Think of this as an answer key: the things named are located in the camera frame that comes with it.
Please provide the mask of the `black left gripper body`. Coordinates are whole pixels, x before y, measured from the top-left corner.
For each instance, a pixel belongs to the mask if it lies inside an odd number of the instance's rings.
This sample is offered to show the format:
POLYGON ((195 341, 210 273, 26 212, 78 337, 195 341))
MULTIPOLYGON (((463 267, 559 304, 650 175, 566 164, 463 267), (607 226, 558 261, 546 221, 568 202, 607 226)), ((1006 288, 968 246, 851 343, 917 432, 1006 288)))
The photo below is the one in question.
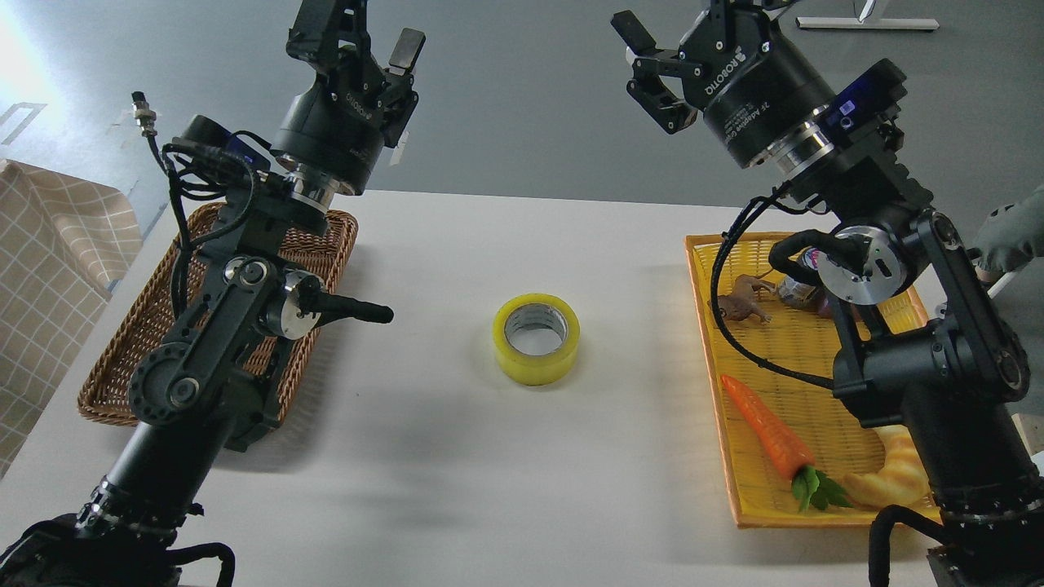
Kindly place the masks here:
POLYGON ((287 170, 321 172, 337 193, 360 196, 380 152, 399 144, 408 123, 408 85, 366 98, 336 74, 318 73, 291 101, 272 136, 272 156, 287 170))

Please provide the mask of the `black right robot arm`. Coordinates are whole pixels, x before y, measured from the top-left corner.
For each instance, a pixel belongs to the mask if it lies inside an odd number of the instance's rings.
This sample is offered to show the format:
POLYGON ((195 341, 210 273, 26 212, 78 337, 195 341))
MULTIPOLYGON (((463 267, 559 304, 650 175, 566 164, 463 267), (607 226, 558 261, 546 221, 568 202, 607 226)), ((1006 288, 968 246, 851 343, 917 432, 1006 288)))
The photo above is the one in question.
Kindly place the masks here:
POLYGON ((905 74, 882 58, 832 90, 776 22, 787 7, 711 1, 675 50, 657 47, 633 11, 611 21, 633 55, 628 94, 661 130, 704 117, 739 165, 772 161, 784 177, 723 234, 710 294, 748 226, 782 197, 838 216, 832 232, 794 232, 768 257, 773 271, 825 289, 840 341, 833 376, 754 362, 831 390, 865 428, 909 428, 940 521, 884 508, 869 582, 887 584, 901 523, 936 541, 927 557, 940 586, 1040 586, 1042 476, 1006 410, 1028 394, 1028 357, 954 224, 897 160, 905 74))

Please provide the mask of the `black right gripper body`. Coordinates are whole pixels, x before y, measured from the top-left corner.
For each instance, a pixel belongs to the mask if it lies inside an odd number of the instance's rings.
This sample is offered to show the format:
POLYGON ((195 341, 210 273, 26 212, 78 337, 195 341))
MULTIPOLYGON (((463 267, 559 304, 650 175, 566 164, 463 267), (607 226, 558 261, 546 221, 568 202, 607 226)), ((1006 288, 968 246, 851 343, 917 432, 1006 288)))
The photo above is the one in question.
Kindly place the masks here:
POLYGON ((717 29, 708 8, 679 49, 705 65, 682 81, 683 100, 742 168, 758 164, 779 138, 831 103, 834 92, 774 19, 742 16, 737 29, 717 29))

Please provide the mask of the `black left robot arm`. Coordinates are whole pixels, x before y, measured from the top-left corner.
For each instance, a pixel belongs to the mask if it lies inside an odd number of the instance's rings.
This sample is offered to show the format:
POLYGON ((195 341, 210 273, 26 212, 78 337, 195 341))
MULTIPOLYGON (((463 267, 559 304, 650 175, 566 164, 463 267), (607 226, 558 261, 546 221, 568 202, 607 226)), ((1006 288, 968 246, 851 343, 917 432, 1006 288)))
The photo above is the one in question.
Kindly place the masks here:
POLYGON ((217 585, 232 584, 231 547, 176 549, 177 530, 201 515, 197 492, 220 451, 245 451, 277 427, 296 341, 337 320, 394 319, 387 306, 331 294, 280 249, 294 229, 323 236, 332 198, 361 194, 382 149, 399 144, 425 41, 403 29, 381 66, 365 1, 303 2, 285 49, 316 79, 272 142, 199 115, 157 146, 155 112, 133 94, 177 224, 173 323, 130 374, 130 442, 77 514, 35 523, 7 547, 4 586, 176 586, 203 558, 219 561, 217 585))

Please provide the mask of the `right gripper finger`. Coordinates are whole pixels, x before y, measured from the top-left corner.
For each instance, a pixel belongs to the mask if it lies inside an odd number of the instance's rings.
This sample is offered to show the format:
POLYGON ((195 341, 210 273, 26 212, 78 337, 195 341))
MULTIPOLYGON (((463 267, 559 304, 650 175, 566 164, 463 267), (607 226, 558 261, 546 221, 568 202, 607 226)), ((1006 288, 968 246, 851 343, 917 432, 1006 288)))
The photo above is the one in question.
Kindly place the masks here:
POLYGON ((705 65, 687 60, 681 50, 657 47, 655 38, 634 11, 616 11, 612 16, 611 26, 622 38, 628 50, 628 96, 642 107, 660 130, 669 135, 692 126, 699 111, 678 97, 664 79, 701 79, 705 65))
POLYGON ((737 29, 742 16, 773 19, 788 11, 798 1, 709 1, 708 15, 717 29, 737 29))

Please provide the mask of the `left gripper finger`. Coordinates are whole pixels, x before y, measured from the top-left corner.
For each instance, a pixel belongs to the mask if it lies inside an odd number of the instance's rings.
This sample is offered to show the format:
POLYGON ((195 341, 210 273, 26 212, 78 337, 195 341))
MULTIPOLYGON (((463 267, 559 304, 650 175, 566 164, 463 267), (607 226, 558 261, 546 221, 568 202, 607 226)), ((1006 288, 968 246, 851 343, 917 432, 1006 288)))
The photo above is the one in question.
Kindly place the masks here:
POLYGON ((288 31, 286 53, 326 86, 365 86, 366 1, 303 1, 288 31))
POLYGON ((414 68, 425 41, 426 36, 421 30, 402 29, 388 66, 383 70, 379 130, 387 148, 399 144, 420 100, 414 89, 414 68))

